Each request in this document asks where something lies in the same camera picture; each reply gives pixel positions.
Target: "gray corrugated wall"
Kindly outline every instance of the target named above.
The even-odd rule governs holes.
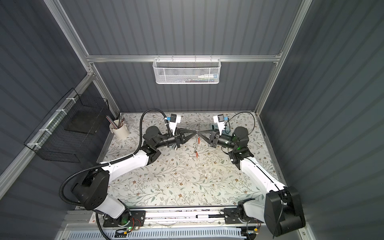
[[[122,112],[255,109],[273,63],[222,63],[218,84],[157,84],[151,63],[96,63]]]
[[[61,3],[90,55],[274,55],[300,0]],[[217,85],[163,86],[149,63],[96,63],[123,112],[252,110],[272,65],[223,63]]]
[[[83,94],[100,96],[94,84]],[[109,133],[108,126],[105,120],[84,155],[91,165],[96,164]],[[68,176],[80,169],[77,163],[45,161],[35,156],[0,200],[0,239],[54,239],[67,210],[74,209],[59,198],[58,189]],[[71,185],[70,182],[66,187],[65,195],[76,200],[69,191]]]
[[[262,111],[317,239],[381,239],[384,2],[315,1]]]
[[[28,135],[86,72],[43,0],[0,0],[0,35],[3,172]],[[100,97],[94,84],[84,94]],[[107,134],[106,121],[89,147],[87,157],[93,163]],[[79,164],[34,157],[0,200],[0,239],[54,239],[66,211],[74,208],[61,201],[58,188],[79,169]]]
[[[61,1],[91,55],[273,55],[300,0]]]
[[[43,1],[0,1],[0,172],[86,71]]]

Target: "pen holder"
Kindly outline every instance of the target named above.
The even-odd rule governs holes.
[[[119,124],[119,120],[115,120],[114,121],[116,125]],[[116,135],[116,137],[120,140],[122,139],[126,139],[129,135],[129,131],[128,131],[128,128],[127,128],[127,124],[125,122],[123,122],[121,128],[118,128],[118,129],[114,129],[114,127],[112,126],[112,124],[109,125],[109,129],[111,130],[111,132],[113,134]]]

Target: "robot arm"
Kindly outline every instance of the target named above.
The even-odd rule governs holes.
[[[223,116],[219,116],[214,116],[218,125],[220,119],[223,120]],[[237,127],[231,136],[222,134],[224,128],[225,125],[219,127],[219,130],[198,132],[198,135],[211,147],[219,145],[232,149],[228,151],[231,162],[255,182],[265,196],[265,202],[252,198],[240,201],[237,207],[239,219],[244,222],[253,218],[259,219],[266,223],[274,236],[304,227],[305,218],[297,190],[277,181],[257,162],[247,147],[249,138],[246,128]]]
[[[119,176],[130,172],[136,168],[144,167],[156,161],[161,152],[159,147],[168,146],[172,148],[180,147],[180,144],[186,143],[195,135],[195,131],[187,129],[178,129],[176,123],[180,122],[180,116],[175,116],[172,125],[173,134],[161,134],[156,126],[149,127],[143,135],[144,144],[133,157],[125,159],[128,155],[118,159],[125,159],[121,162],[109,164],[98,169],[93,169],[77,178],[73,184],[71,192],[77,197],[86,210],[93,210],[100,214],[108,214],[120,223],[119,226],[125,226],[131,218],[130,210],[120,200],[107,193],[108,184]]]

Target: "wire grid rack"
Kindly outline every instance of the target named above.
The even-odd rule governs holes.
[[[36,141],[25,146],[43,160],[82,162],[94,134],[108,115],[108,101],[104,98],[76,95],[44,128],[39,129]]]
[[[221,62],[217,61],[162,61],[155,58],[153,70],[159,84],[217,84]]]

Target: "floral tablecloth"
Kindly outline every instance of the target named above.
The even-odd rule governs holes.
[[[221,113],[178,114],[182,116],[179,127],[195,129],[197,126],[210,126],[212,116]],[[223,114],[230,117],[235,113]],[[130,135],[124,140],[114,136],[104,161],[130,154],[137,148],[141,113],[125,113],[123,116]],[[163,119],[160,113],[147,113],[143,120],[143,133],[152,125],[165,133]],[[248,131],[253,128],[250,114],[239,114],[230,123],[230,134],[237,126],[246,127]],[[177,151],[160,148],[162,154],[154,163],[120,176],[108,186],[108,193],[128,206],[235,205],[250,197],[260,201],[264,199],[258,186],[231,163],[220,147],[212,148],[201,139],[197,144],[197,158],[194,152],[196,140],[197,136]],[[278,179],[257,122],[249,135],[248,147],[259,163]]]

